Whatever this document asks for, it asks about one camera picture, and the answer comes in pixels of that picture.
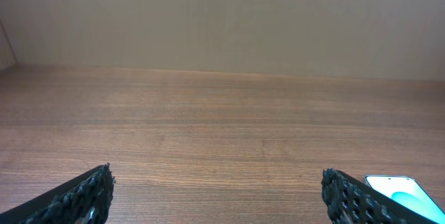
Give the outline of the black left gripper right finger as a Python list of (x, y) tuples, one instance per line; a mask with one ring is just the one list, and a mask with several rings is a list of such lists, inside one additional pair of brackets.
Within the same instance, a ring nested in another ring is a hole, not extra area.
[(333, 223), (436, 223), (340, 170), (324, 170), (321, 185), (327, 215)]

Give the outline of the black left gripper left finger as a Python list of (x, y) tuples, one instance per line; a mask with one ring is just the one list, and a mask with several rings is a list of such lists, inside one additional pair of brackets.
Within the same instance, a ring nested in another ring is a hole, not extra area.
[(3, 224), (104, 224), (115, 178), (110, 165), (97, 166), (56, 188), (1, 214)]

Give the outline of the Galaxy S25 smartphone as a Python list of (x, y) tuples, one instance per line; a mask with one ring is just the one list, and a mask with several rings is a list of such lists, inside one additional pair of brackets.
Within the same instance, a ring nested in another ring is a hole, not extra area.
[(444, 224), (443, 210), (415, 179), (408, 176), (366, 175), (364, 181), (402, 206), (436, 223)]

